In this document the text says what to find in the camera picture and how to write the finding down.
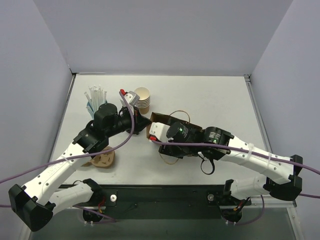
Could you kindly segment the green paper bag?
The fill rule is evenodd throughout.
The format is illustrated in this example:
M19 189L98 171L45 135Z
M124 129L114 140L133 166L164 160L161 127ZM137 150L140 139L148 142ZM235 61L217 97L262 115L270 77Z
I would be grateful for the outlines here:
M190 118L182 120L174 117L172 114L167 115L153 112L150 120L151 123L159 122L170 126L166 133L168 137L166 143L195 143L203 132L203 128L192 124ZM198 152L198 150L195 150L191 146L160 145L158 148L158 153L163 160L165 160L165 156L176 158L177 161L184 157L198 157Z

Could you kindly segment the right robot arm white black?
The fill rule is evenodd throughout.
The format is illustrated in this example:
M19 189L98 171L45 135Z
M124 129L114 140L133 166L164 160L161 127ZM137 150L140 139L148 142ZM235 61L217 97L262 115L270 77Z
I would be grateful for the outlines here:
M300 167L302 157L284 157L246 143L230 132L217 127L205 129L176 121L170 125L154 122L149 131L162 143L159 152L182 159L197 156L202 160L234 163L258 173L246 179L230 179L224 184L221 197L227 204L259 195L270 195L282 201L293 201L302 191Z

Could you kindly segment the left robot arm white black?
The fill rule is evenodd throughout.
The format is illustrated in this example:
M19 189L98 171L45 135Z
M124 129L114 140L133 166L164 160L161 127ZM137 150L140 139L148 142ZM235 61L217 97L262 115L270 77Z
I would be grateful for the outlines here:
M9 189L13 212L36 232L64 209L86 202L97 205L102 199L102 189L92 179L61 191L58 189L79 167L101 153L111 137L122 132L138 134L150 124L136 107L124 106L118 110L112 103L102 104L57 163L52 163L24 185L15 184Z

